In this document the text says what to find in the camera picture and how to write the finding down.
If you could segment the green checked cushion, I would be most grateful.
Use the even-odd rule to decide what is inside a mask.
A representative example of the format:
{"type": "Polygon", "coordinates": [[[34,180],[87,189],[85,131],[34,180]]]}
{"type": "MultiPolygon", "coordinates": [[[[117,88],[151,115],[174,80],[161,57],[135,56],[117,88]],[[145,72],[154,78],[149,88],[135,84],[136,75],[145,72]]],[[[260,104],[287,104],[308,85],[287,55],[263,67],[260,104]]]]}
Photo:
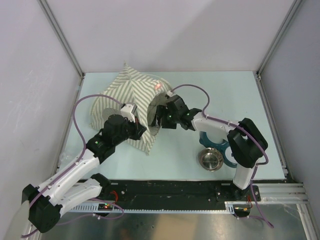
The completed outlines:
{"type": "Polygon", "coordinates": [[[153,100],[151,101],[151,103],[148,106],[147,109],[147,123],[148,123],[148,129],[150,131],[150,134],[152,136],[156,136],[160,130],[159,126],[156,126],[155,124],[153,124],[153,122],[156,119],[156,112],[157,112],[157,107],[159,105],[164,106],[165,102],[166,102],[167,98],[166,98],[166,94],[165,93],[160,93],[158,95],[156,95],[153,100]]]}

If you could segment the striped green white pet tent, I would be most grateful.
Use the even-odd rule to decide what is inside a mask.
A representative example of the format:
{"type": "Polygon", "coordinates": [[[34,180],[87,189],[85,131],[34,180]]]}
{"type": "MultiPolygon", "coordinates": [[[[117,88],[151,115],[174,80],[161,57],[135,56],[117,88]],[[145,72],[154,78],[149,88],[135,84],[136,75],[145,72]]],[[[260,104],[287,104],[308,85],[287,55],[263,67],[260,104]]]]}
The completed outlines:
{"type": "Polygon", "coordinates": [[[135,122],[146,127],[146,131],[139,140],[128,139],[126,142],[148,155],[160,130],[158,126],[152,126],[157,107],[165,104],[171,90],[171,84],[164,78],[139,72],[124,63],[113,82],[94,100],[90,127],[102,129],[114,114],[124,114],[129,120],[136,116],[135,122]]]}

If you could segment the teal double bowl stand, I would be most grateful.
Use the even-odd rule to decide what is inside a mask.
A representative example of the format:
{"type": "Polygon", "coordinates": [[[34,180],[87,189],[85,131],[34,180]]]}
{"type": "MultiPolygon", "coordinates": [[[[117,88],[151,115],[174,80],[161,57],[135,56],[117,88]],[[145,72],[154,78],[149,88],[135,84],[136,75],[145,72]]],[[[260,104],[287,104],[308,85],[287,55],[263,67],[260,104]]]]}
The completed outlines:
{"type": "Polygon", "coordinates": [[[232,153],[230,144],[223,140],[221,143],[212,142],[206,132],[201,131],[199,134],[199,143],[203,145],[205,148],[215,148],[217,149],[223,156],[224,164],[226,164],[230,168],[237,167],[237,161],[234,158],[232,153]]]}

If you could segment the stainless steel bowl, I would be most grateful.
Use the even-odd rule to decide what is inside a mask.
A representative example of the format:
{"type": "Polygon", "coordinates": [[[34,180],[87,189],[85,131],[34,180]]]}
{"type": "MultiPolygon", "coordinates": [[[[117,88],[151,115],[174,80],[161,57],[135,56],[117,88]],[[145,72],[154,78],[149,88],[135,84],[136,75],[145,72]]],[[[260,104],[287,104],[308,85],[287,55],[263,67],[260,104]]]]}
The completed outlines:
{"type": "Polygon", "coordinates": [[[207,171],[218,171],[224,164],[223,155],[213,147],[207,147],[198,154],[198,162],[207,171]]]}

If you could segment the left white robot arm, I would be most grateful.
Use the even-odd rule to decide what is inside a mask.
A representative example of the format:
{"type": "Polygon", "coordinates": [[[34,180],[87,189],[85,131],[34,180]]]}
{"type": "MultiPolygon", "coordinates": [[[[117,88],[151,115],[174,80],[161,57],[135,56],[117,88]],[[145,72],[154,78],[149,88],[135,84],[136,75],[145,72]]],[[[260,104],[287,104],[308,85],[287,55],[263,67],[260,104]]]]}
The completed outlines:
{"type": "Polygon", "coordinates": [[[89,199],[107,199],[111,194],[111,181],[100,173],[74,185],[114,154],[116,146],[126,140],[140,140],[146,130],[138,118],[130,121],[119,114],[111,115],[61,172],[38,186],[29,184],[23,189],[22,201],[30,203],[28,220],[40,233],[46,233],[73,207],[89,199]]]}

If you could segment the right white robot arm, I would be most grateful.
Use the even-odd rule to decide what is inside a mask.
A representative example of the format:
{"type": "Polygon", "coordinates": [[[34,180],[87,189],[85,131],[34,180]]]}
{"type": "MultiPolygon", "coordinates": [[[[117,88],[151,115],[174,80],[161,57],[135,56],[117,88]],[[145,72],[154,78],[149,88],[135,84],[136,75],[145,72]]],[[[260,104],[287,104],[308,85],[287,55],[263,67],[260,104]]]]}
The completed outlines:
{"type": "Polygon", "coordinates": [[[219,142],[228,142],[231,154],[237,163],[229,191],[238,201],[249,195],[250,184],[256,173],[258,160],[265,158],[268,143],[257,126],[249,118],[233,123],[206,115],[198,108],[189,109],[179,95],[168,97],[165,103],[156,107],[153,125],[163,129],[176,129],[213,134],[219,142]]]}

